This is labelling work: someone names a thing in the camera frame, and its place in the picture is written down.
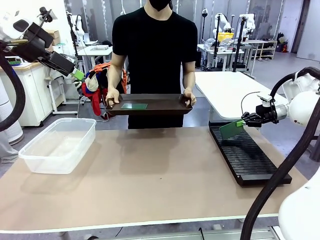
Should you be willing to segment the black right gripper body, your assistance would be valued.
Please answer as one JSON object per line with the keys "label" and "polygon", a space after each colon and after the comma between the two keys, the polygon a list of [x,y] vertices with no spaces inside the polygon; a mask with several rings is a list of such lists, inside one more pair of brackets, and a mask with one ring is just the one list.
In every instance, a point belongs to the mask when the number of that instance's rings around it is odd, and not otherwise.
{"label": "black right gripper body", "polygon": [[278,123],[278,115],[273,103],[270,103],[268,106],[263,106],[262,104],[258,105],[255,108],[255,113],[258,115],[256,124],[257,127],[261,127],[266,123]]}

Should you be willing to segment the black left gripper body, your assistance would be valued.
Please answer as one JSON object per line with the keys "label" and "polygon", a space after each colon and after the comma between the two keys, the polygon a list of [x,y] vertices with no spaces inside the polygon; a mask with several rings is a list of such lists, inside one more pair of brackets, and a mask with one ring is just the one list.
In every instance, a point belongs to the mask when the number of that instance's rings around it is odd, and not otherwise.
{"label": "black left gripper body", "polygon": [[75,64],[61,54],[55,51],[47,51],[44,47],[36,46],[31,43],[14,46],[11,49],[11,52],[15,56],[19,56],[27,62],[39,62],[65,76],[72,73],[75,68]]}

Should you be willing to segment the person's right hand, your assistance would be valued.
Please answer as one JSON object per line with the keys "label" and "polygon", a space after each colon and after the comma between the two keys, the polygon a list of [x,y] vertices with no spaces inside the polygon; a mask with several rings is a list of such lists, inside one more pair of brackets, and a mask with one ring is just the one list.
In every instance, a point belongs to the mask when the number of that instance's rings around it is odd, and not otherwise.
{"label": "person's right hand", "polygon": [[119,104],[120,93],[115,88],[109,88],[106,95],[106,106],[107,108],[112,108],[115,104]]}

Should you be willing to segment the person's left hand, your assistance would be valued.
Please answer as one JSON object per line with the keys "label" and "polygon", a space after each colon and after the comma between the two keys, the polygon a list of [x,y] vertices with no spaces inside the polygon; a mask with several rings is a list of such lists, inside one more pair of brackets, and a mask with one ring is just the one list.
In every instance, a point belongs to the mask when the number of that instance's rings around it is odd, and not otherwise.
{"label": "person's left hand", "polygon": [[196,104],[197,99],[196,99],[195,95],[193,94],[192,90],[189,87],[184,89],[183,95],[186,98],[185,105],[187,107],[188,106],[194,106]]}

